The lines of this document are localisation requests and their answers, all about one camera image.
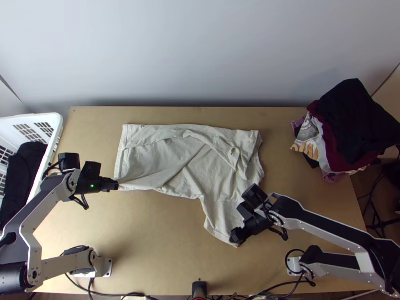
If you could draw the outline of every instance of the white wall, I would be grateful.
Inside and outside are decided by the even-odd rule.
[[[400,62],[398,0],[0,3],[0,73],[33,109],[302,106]]]

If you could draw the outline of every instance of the wooden table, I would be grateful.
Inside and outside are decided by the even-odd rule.
[[[114,176],[123,124],[197,124],[242,130],[259,130],[264,140],[260,160],[267,193],[299,200],[315,213],[365,230],[349,177],[337,184],[323,181],[303,155],[290,150],[294,135],[290,120],[304,108],[231,107],[73,107],[58,152],[79,153],[85,161],[102,163],[101,175]],[[60,203],[35,235],[43,258],[58,256],[77,245],[94,247],[114,259],[111,278],[98,278],[94,290],[103,293],[144,292],[148,295],[189,295],[192,282],[207,281],[212,295],[258,293],[294,280],[287,275],[285,254],[294,248],[318,245],[326,252],[347,253],[302,231],[289,231],[284,242],[265,231],[234,248],[209,234],[200,201],[155,191],[112,191],[88,195],[90,209]],[[79,282],[87,287],[88,280]],[[372,287],[331,276],[317,286],[300,284],[298,293],[367,290]],[[277,289],[289,292],[293,286]],[[83,293],[65,276],[45,281],[39,292]]]

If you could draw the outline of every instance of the black cable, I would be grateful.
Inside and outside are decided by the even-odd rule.
[[[28,300],[32,300],[35,296],[36,296],[37,292],[33,292],[30,297],[28,298]]]
[[[74,285],[76,286],[78,289],[89,293],[89,290],[87,288],[84,288],[82,286],[80,286],[79,284],[77,284],[75,281],[73,281],[68,274],[65,274],[65,276],[68,278],[68,280]],[[94,290],[91,290],[90,293],[92,295],[97,295],[97,296],[104,296],[104,297],[146,297],[150,300],[158,300],[157,298],[154,298],[152,296],[146,296],[145,294],[141,293],[141,292],[130,292],[127,294],[106,294],[106,293],[102,293],[102,292],[97,292]]]
[[[72,201],[75,201],[75,202],[78,203],[80,206],[82,206],[83,209],[84,209],[85,211],[87,211],[87,210],[89,209],[89,205],[88,205],[87,202],[86,202],[86,204],[85,204],[85,203],[83,203],[80,199],[78,199],[78,198],[75,197],[75,196],[72,196]]]
[[[286,254],[285,258],[284,258],[284,264],[286,265],[286,268],[287,268],[290,272],[292,272],[293,274],[301,274],[301,273],[304,273],[303,270],[298,271],[298,272],[295,272],[295,271],[293,271],[291,268],[289,268],[289,265],[288,265],[289,255],[291,255],[293,252],[301,252],[301,253],[303,253],[303,255],[305,254],[305,252],[304,252],[303,250],[301,250],[301,249],[293,249],[293,250],[289,251],[289,252]]]
[[[87,211],[88,209],[90,209],[90,206],[89,206],[89,204],[88,204],[88,201],[86,201],[86,197],[85,197],[84,194],[80,195],[80,197],[81,197],[82,202],[84,203],[84,205],[85,205],[85,207],[86,207],[85,211]]]
[[[360,200],[360,199],[362,199],[362,198],[368,197],[368,196],[374,191],[374,189],[377,187],[377,184],[379,183],[379,181],[381,181],[381,175],[382,175],[383,172],[384,172],[384,171],[381,170],[380,173],[379,173],[379,175],[376,177],[375,181],[374,181],[373,184],[372,184],[372,189],[371,189],[371,191],[370,191],[368,194],[365,194],[364,196],[358,197],[357,200]]]
[[[49,174],[49,172],[53,169],[55,169],[59,164],[61,164],[61,162],[63,161],[63,159],[57,161],[55,164],[52,164],[51,166],[49,166],[47,168],[46,171],[44,171],[43,176],[41,177],[41,180],[45,180],[45,178],[47,177],[47,175]]]
[[[376,253],[375,249],[373,247],[370,248],[372,255],[375,257],[376,261],[378,262],[379,268],[382,271],[383,279],[384,279],[384,285],[385,285],[385,290],[389,293],[390,290],[392,289],[391,283],[388,281],[388,278],[386,277],[385,269],[382,265],[381,258],[378,257],[378,254]]]
[[[93,300],[92,292],[91,292],[91,287],[92,287],[92,285],[93,285],[93,282],[95,282],[95,279],[94,279],[94,278],[90,278],[90,280],[89,280],[89,286],[88,286],[88,288],[87,288],[87,293],[88,293],[88,295],[89,295],[89,299],[90,299],[90,300]]]
[[[266,290],[263,290],[262,292],[258,293],[257,295],[253,295],[253,296],[247,298],[247,300],[253,300],[253,299],[255,299],[257,297],[261,297],[261,296],[267,296],[267,297],[269,296],[269,297],[274,297],[274,298],[278,298],[278,299],[287,298],[287,297],[291,296],[296,291],[296,289],[299,286],[299,284],[309,284],[310,286],[315,287],[316,283],[311,281],[311,280],[309,280],[309,279],[307,279],[307,278],[302,281],[302,278],[305,275],[305,273],[306,272],[303,272],[300,275],[300,278],[297,281],[288,281],[288,282],[283,282],[283,283],[274,285],[273,287],[270,287],[270,288],[268,288]],[[290,293],[288,293],[286,295],[279,296],[279,295],[274,295],[274,294],[269,293],[270,291],[272,291],[274,289],[277,289],[277,288],[283,287],[283,286],[287,286],[287,285],[294,285],[294,288],[291,290]]]

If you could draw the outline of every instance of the pile of clothes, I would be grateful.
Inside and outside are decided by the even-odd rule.
[[[374,164],[386,148],[400,144],[400,123],[374,102],[358,79],[348,79],[307,107],[291,122],[291,149],[320,167],[329,183]]]

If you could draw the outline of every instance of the laundry basket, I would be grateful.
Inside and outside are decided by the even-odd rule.
[[[58,113],[32,113],[0,118],[0,206],[4,198],[9,157],[27,142],[48,145],[30,191],[29,202],[40,192],[42,175],[53,161],[62,132],[63,117]]]

